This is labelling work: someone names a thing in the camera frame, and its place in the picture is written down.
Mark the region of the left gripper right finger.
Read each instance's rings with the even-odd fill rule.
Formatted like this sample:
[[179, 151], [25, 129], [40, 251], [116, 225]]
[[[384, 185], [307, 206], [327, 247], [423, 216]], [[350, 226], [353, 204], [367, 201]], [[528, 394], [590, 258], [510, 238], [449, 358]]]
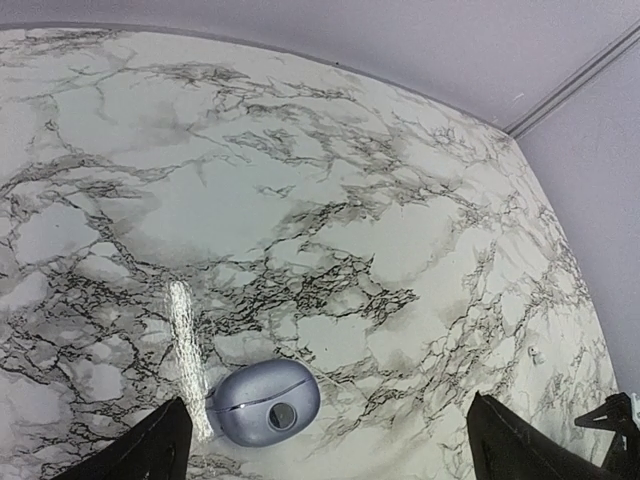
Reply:
[[478, 479], [618, 477], [559, 446], [490, 395], [474, 396], [466, 424]]

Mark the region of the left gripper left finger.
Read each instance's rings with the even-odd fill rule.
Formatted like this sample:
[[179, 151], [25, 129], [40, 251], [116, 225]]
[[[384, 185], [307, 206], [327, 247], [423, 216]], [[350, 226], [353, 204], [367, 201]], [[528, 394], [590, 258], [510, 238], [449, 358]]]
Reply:
[[176, 397], [156, 408], [113, 443], [56, 475], [55, 480], [185, 480], [193, 423]]

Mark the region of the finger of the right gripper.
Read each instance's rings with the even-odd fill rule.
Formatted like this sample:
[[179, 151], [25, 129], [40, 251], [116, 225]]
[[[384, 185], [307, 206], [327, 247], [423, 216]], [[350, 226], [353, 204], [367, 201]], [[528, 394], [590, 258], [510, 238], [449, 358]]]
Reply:
[[614, 433], [602, 468], [620, 479], [639, 478], [639, 395], [611, 395], [594, 410], [574, 419], [578, 427]]

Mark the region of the blue earbud charging case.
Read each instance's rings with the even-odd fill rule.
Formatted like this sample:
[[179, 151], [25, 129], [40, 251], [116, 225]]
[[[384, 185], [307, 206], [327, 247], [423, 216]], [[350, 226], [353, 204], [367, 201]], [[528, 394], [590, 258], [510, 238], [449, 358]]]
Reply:
[[216, 433], [236, 445], [261, 448], [303, 431], [320, 404], [318, 383], [307, 367], [272, 359], [224, 378], [209, 394], [206, 413]]

